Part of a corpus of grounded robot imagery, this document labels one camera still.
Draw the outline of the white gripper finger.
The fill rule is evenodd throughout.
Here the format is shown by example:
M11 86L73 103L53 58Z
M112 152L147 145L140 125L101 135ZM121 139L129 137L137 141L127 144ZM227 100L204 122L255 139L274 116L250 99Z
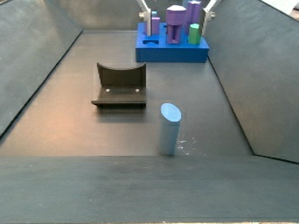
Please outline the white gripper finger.
M141 12L139 13L139 17L144 19L145 23L145 35L151 36L152 35L152 11L147 6L145 0L136 0Z
M207 23L211 20L212 17L212 10L216 6L219 0L209 0L207 6L203 8L203 23L201 23L201 32L200 35L204 35L205 33L205 28L207 28Z

